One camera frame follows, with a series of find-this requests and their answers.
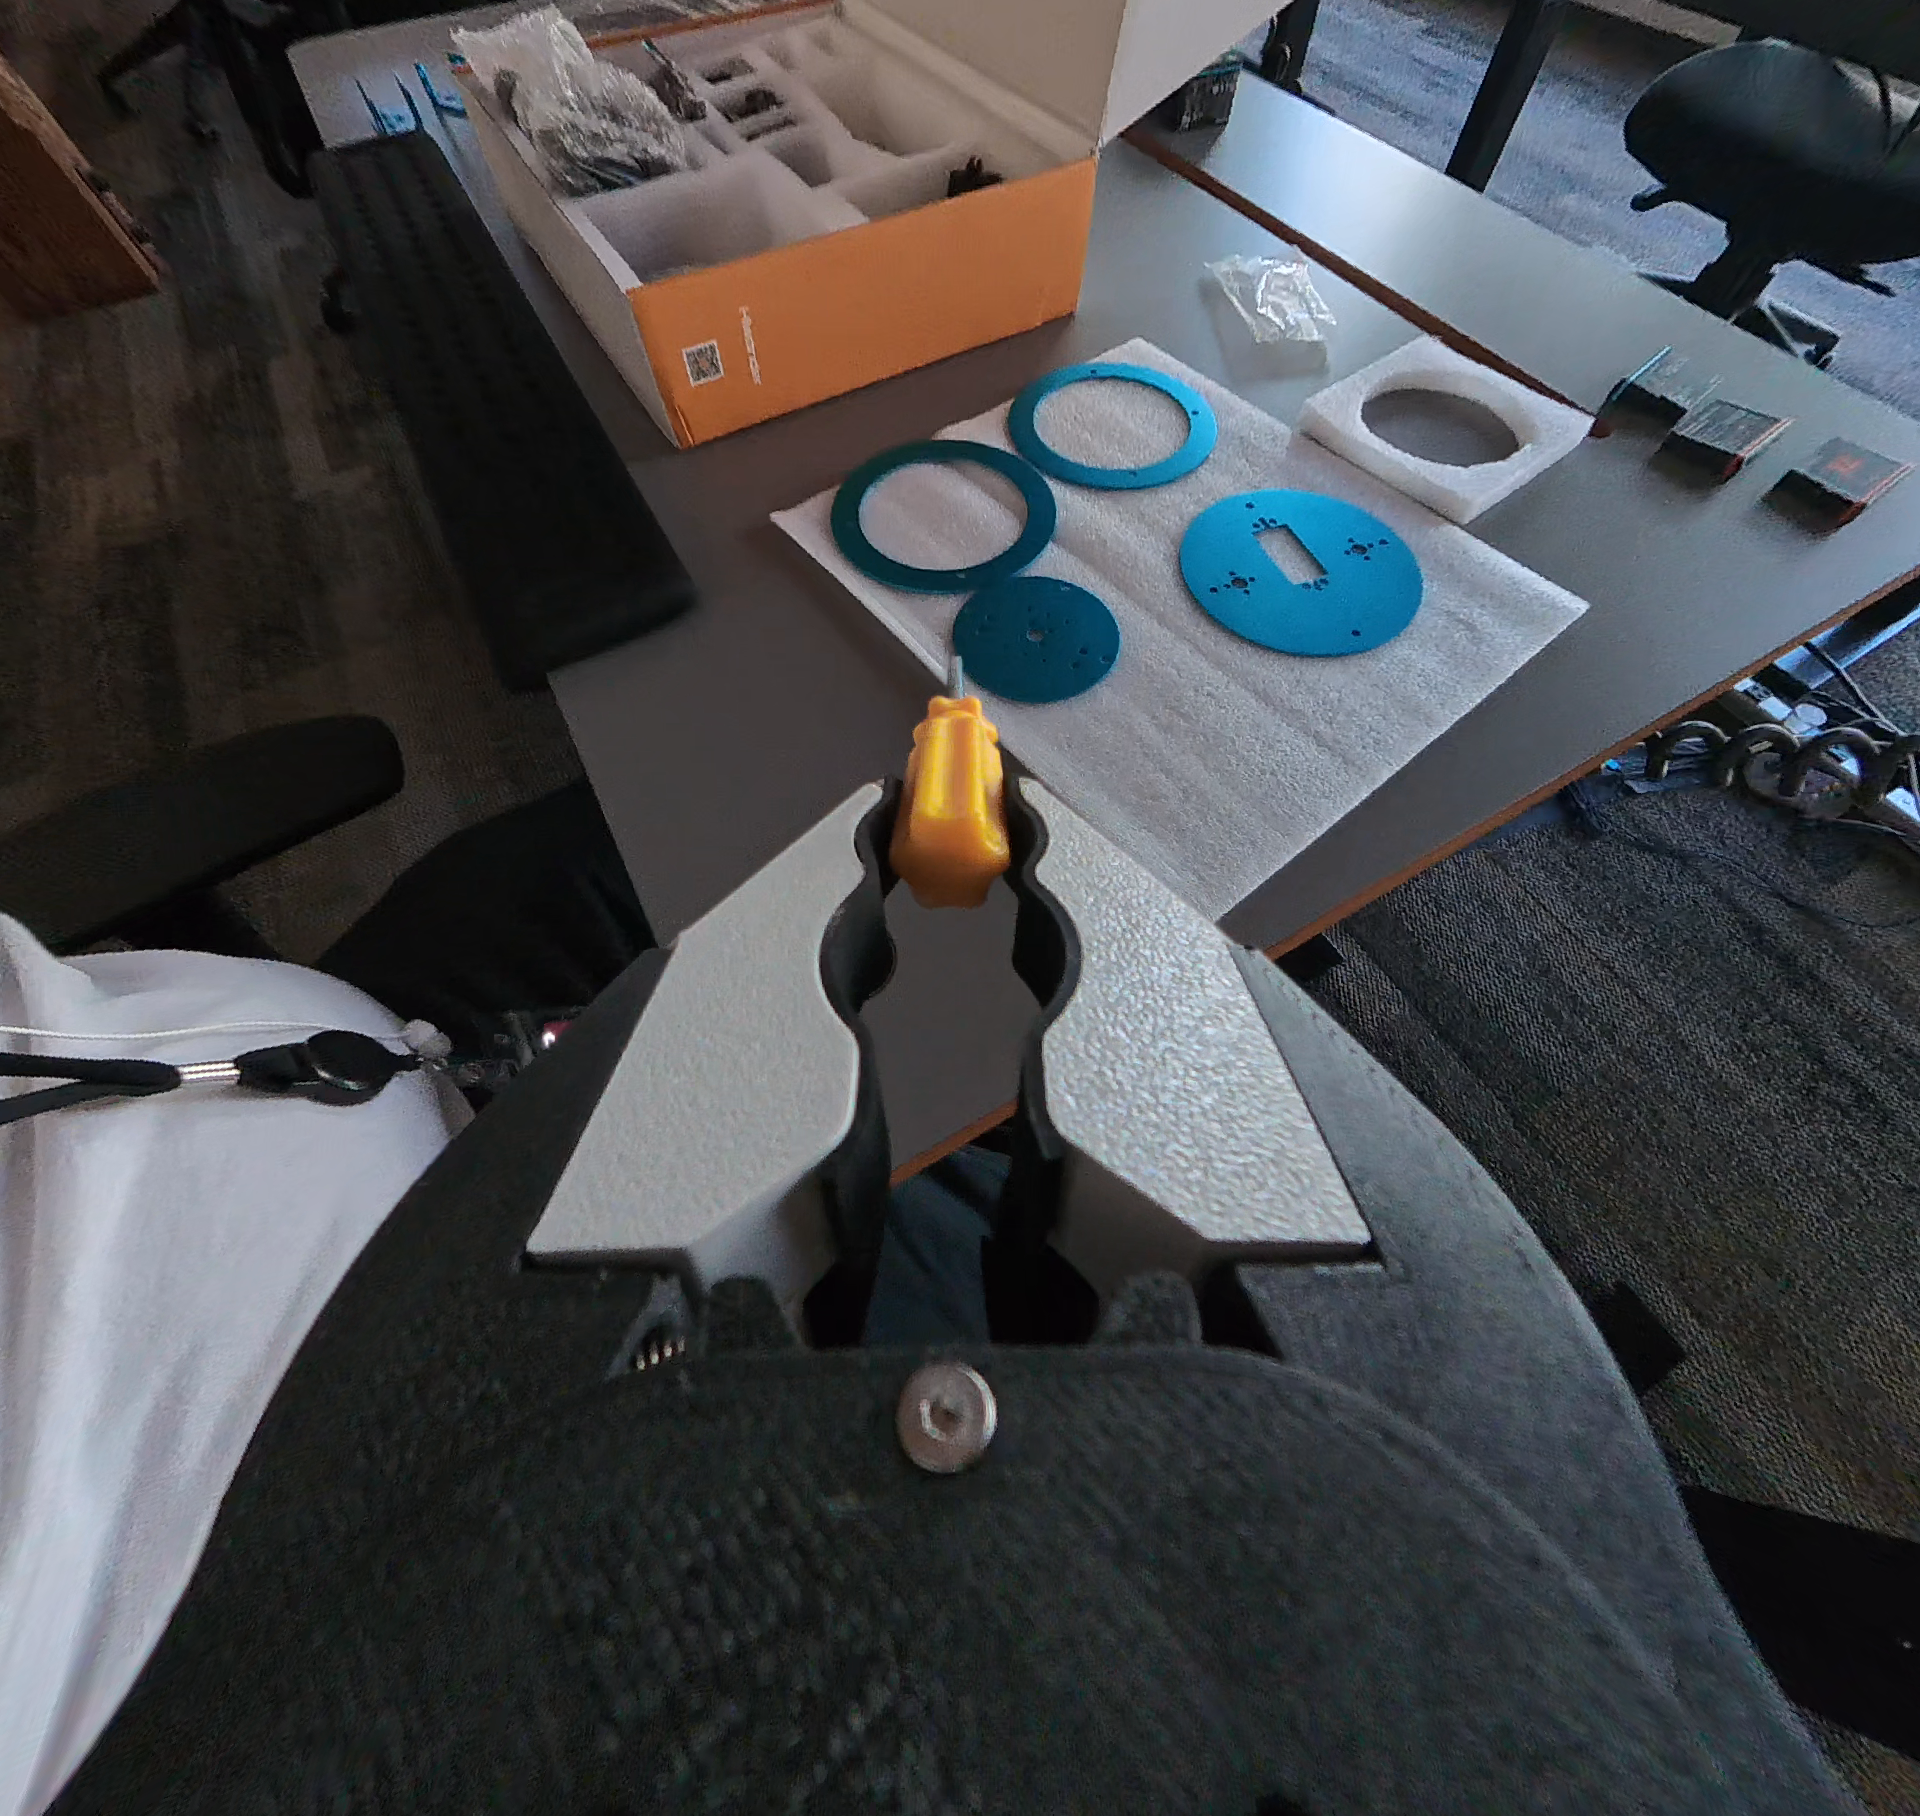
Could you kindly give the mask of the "black swivel office chair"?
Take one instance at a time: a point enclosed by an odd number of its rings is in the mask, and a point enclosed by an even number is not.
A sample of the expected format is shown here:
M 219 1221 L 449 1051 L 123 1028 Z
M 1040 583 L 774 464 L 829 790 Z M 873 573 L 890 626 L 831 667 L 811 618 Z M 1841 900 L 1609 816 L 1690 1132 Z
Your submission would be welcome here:
M 1916 118 L 1896 125 L 1886 78 L 1877 86 L 1776 39 L 1696 52 L 1657 77 L 1622 127 L 1654 179 L 1633 206 L 1684 204 L 1721 221 L 1727 244 L 1693 278 L 1645 281 L 1828 369 L 1838 334 L 1766 290 L 1780 269 L 1809 264 L 1885 297 L 1870 269 L 1916 258 Z

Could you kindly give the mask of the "small clear plastic bag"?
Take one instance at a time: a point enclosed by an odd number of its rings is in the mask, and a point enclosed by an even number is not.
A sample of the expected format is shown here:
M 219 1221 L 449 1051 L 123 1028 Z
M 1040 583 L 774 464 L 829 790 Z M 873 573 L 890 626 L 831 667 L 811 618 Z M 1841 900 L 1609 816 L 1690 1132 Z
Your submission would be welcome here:
M 1233 255 L 1211 260 L 1207 276 L 1258 346 L 1326 344 L 1338 328 L 1302 258 Z

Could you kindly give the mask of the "white foam square frame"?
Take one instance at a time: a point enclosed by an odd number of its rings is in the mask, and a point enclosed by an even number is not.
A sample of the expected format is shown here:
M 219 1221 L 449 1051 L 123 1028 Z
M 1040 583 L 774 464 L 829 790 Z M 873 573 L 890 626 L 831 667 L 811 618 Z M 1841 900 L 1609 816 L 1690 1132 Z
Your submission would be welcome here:
M 1441 462 L 1407 452 L 1371 429 L 1371 404 L 1420 395 L 1493 412 L 1517 438 L 1510 454 L 1477 464 Z M 1419 336 L 1354 375 L 1312 395 L 1299 431 L 1372 480 L 1466 527 L 1568 459 L 1594 417 L 1557 397 L 1477 362 L 1444 341 Z

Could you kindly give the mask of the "yellow handled screwdriver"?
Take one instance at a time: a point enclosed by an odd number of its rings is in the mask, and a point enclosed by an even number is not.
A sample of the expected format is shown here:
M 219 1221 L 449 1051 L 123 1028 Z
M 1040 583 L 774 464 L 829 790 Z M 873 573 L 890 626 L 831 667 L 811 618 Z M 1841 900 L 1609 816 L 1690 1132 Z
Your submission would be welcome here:
M 978 910 L 1013 860 L 998 729 L 959 652 L 915 726 L 888 865 L 924 910 Z

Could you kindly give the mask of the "clear plastic parts bags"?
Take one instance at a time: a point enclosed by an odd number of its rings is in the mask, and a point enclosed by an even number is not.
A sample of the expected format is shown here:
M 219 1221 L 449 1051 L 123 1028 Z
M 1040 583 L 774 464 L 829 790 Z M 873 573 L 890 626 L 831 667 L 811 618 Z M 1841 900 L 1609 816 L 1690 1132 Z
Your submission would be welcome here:
M 559 194 L 586 199 L 694 168 L 683 122 L 658 92 L 600 58 L 559 6 L 454 28 L 451 39 L 473 82 L 518 127 Z

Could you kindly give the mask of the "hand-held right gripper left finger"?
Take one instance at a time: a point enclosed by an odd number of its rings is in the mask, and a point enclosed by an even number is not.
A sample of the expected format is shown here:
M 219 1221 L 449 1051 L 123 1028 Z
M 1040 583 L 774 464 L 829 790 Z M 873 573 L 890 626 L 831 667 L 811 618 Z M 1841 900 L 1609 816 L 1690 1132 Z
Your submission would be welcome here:
M 546 1267 L 765 1285 L 814 1345 L 865 1330 L 892 1150 L 860 1011 L 892 976 L 869 783 L 672 944 L 527 1244 Z

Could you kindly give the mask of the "black foam pad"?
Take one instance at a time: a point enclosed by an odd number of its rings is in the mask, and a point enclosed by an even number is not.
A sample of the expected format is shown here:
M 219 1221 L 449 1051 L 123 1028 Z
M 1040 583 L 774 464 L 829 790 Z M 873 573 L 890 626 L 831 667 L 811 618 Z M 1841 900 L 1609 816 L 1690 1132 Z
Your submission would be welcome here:
M 368 139 L 308 179 L 499 680 L 537 693 L 689 615 L 692 574 L 444 150 Z

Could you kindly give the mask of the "person's white shirt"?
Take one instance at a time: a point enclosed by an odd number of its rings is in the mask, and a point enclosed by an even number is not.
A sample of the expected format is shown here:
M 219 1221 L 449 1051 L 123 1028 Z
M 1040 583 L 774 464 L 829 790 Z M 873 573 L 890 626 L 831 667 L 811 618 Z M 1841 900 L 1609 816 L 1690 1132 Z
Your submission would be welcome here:
M 3 1805 L 43 1812 L 165 1634 L 321 1308 L 469 1106 L 182 1090 L 5 1125 Z

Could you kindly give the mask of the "wooden cabinet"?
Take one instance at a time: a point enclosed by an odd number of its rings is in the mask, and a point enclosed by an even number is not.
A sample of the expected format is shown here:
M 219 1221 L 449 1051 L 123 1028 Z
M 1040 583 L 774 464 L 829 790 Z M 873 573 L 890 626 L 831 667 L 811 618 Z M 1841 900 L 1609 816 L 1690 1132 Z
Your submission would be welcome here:
M 162 286 L 146 233 L 59 118 L 3 62 L 5 327 L 144 301 Z

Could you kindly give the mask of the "small black packet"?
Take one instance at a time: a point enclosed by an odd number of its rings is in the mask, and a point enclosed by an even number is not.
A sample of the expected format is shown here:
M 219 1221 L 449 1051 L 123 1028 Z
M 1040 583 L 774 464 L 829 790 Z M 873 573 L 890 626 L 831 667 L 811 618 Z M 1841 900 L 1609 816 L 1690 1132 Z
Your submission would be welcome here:
M 1699 362 L 1677 344 L 1666 344 L 1613 382 L 1594 412 L 1589 438 L 1611 436 L 1621 412 L 1643 412 L 1671 427 L 1705 404 L 1718 386 L 1717 369 Z
M 1778 417 L 1727 397 L 1710 397 L 1673 424 L 1657 456 L 1695 478 L 1725 484 L 1749 468 L 1793 424 L 1793 417 Z
M 1823 443 L 1764 494 L 1799 529 L 1833 534 L 1906 483 L 1914 464 L 1845 436 Z

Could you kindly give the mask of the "large blue metal disc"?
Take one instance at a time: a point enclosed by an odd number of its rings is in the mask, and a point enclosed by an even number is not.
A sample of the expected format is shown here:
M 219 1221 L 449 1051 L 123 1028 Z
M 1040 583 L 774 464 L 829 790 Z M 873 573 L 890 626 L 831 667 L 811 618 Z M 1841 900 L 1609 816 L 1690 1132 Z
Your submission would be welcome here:
M 1306 489 L 1258 489 L 1203 511 L 1178 549 L 1194 604 L 1266 652 L 1379 651 L 1420 615 L 1426 579 L 1374 512 Z

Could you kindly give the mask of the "small blue metal disc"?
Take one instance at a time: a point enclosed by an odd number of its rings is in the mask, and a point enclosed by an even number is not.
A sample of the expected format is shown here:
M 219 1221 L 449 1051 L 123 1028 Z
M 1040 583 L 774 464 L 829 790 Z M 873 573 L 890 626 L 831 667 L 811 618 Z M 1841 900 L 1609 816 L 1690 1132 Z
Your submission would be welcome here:
M 1079 583 L 1021 574 L 969 597 L 951 643 L 971 690 L 1055 705 L 1084 697 L 1117 669 L 1123 630 L 1106 601 Z

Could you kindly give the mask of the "white foam sheet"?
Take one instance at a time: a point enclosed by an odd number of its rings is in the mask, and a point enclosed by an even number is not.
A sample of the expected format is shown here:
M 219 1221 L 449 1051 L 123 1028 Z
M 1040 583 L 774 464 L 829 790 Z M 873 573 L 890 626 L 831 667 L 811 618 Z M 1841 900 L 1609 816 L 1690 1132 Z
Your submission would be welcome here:
M 1353 815 L 1452 724 L 1518 677 L 1589 610 L 1526 569 L 1299 436 L 1160 344 L 1115 344 L 1119 362 L 1186 385 L 1217 444 L 1193 475 L 1105 490 L 1048 480 L 1055 534 L 1022 573 L 1088 591 L 1117 618 L 1115 669 L 1090 693 L 1027 705 L 988 695 L 1003 747 L 1102 837 L 1217 921 Z M 1173 398 L 1113 381 L 1073 385 L 1038 412 L 1075 460 L 1171 456 Z M 1399 639 L 1345 658 L 1268 651 L 1199 607 L 1180 549 L 1214 505 L 1262 490 L 1363 511 L 1405 540 L 1423 603 Z M 946 679 L 969 591 L 873 580 L 833 534 L 834 490 L 774 524 Z M 978 462 L 913 464 L 880 480 L 863 529 L 888 558 L 927 571 L 994 560 L 1019 544 L 1021 489 Z

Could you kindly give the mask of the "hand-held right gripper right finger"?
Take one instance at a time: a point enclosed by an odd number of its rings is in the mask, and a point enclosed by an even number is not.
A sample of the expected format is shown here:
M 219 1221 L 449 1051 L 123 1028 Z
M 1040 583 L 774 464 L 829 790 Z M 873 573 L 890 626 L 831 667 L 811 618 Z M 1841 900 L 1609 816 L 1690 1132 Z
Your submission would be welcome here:
M 1354 1264 L 1377 1239 L 1274 1037 L 1276 971 L 1033 777 L 1009 794 L 1021 1044 L 983 1247 L 993 1336 L 1079 1345 L 1125 1291 Z

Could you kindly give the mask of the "orange cardboard box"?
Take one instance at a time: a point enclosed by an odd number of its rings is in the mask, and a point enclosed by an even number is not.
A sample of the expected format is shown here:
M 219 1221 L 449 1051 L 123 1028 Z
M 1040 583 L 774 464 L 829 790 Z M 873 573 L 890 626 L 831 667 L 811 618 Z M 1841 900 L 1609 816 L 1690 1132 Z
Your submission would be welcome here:
M 555 4 L 457 28 L 515 228 L 681 451 L 1079 306 L 1098 157 L 1295 0 L 802 0 L 586 39 Z M 679 167 L 573 188 L 530 100 L 555 55 L 663 62 Z

